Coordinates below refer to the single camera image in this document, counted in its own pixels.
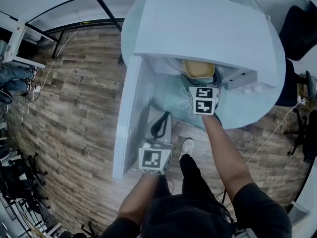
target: forearm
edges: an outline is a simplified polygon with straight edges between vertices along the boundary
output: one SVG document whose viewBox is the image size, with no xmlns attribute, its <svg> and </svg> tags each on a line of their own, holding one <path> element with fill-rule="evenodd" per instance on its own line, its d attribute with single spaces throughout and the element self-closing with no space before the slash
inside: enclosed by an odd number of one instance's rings
<svg viewBox="0 0 317 238">
<path fill-rule="evenodd" d="M 118 217 L 125 217 L 141 225 L 143 217 L 152 200 L 158 175 L 144 174 L 131 192 L 123 200 Z"/>
<path fill-rule="evenodd" d="M 203 121 L 211 144 L 214 163 L 233 201 L 236 193 L 253 180 L 244 159 L 219 121 L 213 116 L 203 116 Z"/>
</svg>

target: black t-shirt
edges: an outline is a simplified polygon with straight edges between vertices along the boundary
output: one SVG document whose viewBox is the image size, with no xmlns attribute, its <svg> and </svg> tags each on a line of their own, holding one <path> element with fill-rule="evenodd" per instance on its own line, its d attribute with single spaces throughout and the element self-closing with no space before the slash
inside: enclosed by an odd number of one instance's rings
<svg viewBox="0 0 317 238">
<path fill-rule="evenodd" d="M 233 200 L 239 229 L 250 228 L 258 238 L 291 238 L 292 226 L 284 208 L 255 183 L 241 188 Z M 225 208 L 210 194 L 181 194 L 154 199 L 142 229 L 126 218 L 116 219 L 100 238 L 231 238 L 232 224 Z"/>
</svg>

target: wooden floor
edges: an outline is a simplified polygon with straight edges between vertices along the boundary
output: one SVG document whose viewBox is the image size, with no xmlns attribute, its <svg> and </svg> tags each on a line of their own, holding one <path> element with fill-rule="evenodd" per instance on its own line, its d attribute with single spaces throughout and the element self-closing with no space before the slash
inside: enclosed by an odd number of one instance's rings
<svg viewBox="0 0 317 238">
<path fill-rule="evenodd" d="M 74 31 L 68 31 L 62 44 Z M 54 43 L 39 45 L 36 60 L 44 60 L 35 81 L 43 83 L 50 65 Z M 27 155 L 39 153 L 39 166 L 45 177 L 43 194 L 50 199 L 50 212 L 72 233 L 93 222 L 102 232 L 115 219 L 118 208 L 140 177 L 131 169 L 124 180 L 112 179 L 116 124 L 126 67 L 118 65 L 120 34 L 114 27 L 84 28 L 69 40 L 48 76 L 37 101 L 24 109 L 20 124 L 13 112 L 7 114 L 9 133 Z M 10 109 L 22 115 L 25 105 L 15 96 Z M 240 129 L 228 130 L 233 142 L 247 160 L 282 121 L 289 109 L 273 107 L 260 121 Z M 307 173 L 301 148 L 288 157 L 293 140 L 283 135 L 285 129 L 296 129 L 293 112 L 266 145 L 249 162 L 252 177 L 274 200 L 289 205 Z M 176 146 L 167 174 L 180 193 L 182 174 L 178 156 L 186 137 L 195 140 L 194 158 L 212 192 L 223 191 L 216 171 L 207 135 L 204 131 L 173 121 L 173 143 Z"/>
</svg>

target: light blue tabletop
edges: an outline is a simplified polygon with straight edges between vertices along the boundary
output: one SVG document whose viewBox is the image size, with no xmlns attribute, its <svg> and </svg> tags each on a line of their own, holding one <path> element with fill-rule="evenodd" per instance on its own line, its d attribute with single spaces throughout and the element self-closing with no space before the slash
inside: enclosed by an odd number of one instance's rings
<svg viewBox="0 0 317 238">
<path fill-rule="evenodd" d="M 261 11 L 254 0 L 231 1 Z M 121 51 L 126 64 L 129 63 L 129 59 L 134 53 L 144 3 L 145 0 L 137 0 L 130 8 L 123 23 Z M 286 71 L 285 53 L 279 36 L 270 21 L 268 21 L 268 25 L 276 56 L 278 87 L 251 95 L 243 94 L 242 91 L 227 91 L 222 87 L 219 105 L 215 112 L 224 129 L 239 128 L 258 121 L 274 106 L 282 91 Z M 169 89 L 157 89 L 157 92 L 164 91 L 167 97 L 164 100 L 158 100 L 154 95 L 155 108 L 170 111 L 173 117 L 205 129 L 201 116 L 193 115 L 189 98 L 184 92 L 185 88 L 183 89 L 179 77 L 171 76 L 168 80 L 171 81 Z"/>
</svg>

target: white cube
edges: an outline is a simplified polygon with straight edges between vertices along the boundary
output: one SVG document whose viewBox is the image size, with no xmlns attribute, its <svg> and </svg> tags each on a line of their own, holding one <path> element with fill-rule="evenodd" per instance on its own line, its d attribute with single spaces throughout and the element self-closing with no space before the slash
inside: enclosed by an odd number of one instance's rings
<svg viewBox="0 0 317 238">
<path fill-rule="evenodd" d="M 219 89 L 213 87 L 189 87 L 189 98 L 194 114 L 213 115 L 219 101 Z"/>
<path fill-rule="evenodd" d="M 164 175 L 172 159 L 172 150 L 139 148 L 139 169 L 145 173 Z"/>
</svg>

